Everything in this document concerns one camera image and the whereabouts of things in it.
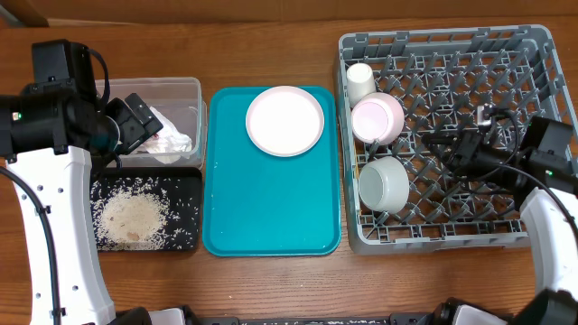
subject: teal cutting board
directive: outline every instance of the teal cutting board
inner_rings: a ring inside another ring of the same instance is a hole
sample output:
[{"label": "teal cutting board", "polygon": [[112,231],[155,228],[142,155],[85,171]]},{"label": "teal cutting board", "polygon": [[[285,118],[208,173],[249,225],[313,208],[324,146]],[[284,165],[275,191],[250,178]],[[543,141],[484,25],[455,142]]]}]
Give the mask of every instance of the teal cutting board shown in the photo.
[{"label": "teal cutting board", "polygon": [[224,88],[210,102],[203,243],[218,256],[327,255],[341,240],[333,95],[302,87],[325,126],[311,150],[282,158],[259,150],[245,128],[249,105],[267,89]]}]

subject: dish rack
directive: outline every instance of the dish rack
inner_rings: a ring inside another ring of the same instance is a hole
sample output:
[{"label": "dish rack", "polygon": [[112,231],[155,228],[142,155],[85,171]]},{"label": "dish rack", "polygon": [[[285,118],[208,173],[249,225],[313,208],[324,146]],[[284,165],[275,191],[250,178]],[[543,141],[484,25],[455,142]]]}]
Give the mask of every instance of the dish rack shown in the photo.
[{"label": "dish rack", "polygon": [[[507,195],[472,195],[421,143],[422,135],[477,129],[475,108],[510,107],[520,138],[532,116],[576,126],[576,115],[551,33],[540,25],[358,32],[340,38],[337,93],[344,160],[345,205],[351,249],[362,255],[430,252],[472,246],[529,246],[514,200]],[[369,147],[351,132],[347,68],[373,68],[378,91],[400,102],[402,134],[379,147],[406,168],[410,194],[396,214],[372,211],[359,201],[358,177]],[[499,127],[499,148],[512,150],[511,122]],[[578,137],[574,128],[574,139]],[[577,161],[566,151],[573,171]],[[472,190],[489,188],[467,184]]]}]

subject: black tray with white grains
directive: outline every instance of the black tray with white grains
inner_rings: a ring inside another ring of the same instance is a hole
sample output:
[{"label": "black tray with white grains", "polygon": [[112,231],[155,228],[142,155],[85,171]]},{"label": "black tray with white grains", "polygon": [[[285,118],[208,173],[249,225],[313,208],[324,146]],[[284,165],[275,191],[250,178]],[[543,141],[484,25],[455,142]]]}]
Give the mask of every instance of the black tray with white grains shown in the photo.
[{"label": "black tray with white grains", "polygon": [[199,239],[196,168],[105,169],[90,186],[98,251],[190,251]]}]

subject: cup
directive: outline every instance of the cup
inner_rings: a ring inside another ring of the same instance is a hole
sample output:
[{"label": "cup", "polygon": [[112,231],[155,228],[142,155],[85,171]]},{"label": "cup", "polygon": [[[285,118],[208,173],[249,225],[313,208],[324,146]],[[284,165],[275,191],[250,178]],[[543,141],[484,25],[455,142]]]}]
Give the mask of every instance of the cup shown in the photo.
[{"label": "cup", "polygon": [[368,163],[359,174],[359,196],[374,211],[397,213],[407,203],[409,179],[404,165],[394,157]]},{"label": "cup", "polygon": [[404,129],[404,109],[385,93],[365,96],[351,112],[353,134],[366,144],[391,144]]},{"label": "cup", "polygon": [[355,63],[347,69],[347,96],[354,107],[365,96],[376,92],[373,69],[365,63]]}]

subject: white plate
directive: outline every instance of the white plate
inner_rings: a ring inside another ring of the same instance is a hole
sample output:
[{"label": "white plate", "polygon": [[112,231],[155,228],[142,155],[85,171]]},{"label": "white plate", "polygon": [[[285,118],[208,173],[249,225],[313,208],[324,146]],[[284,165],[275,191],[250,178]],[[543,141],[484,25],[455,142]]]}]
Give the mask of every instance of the white plate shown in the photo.
[{"label": "white plate", "polygon": [[257,96],[245,121],[249,138],[259,149],[291,157],[311,149],[322,136],[325,119],[319,102],[307,91],[289,86],[270,88]]}]

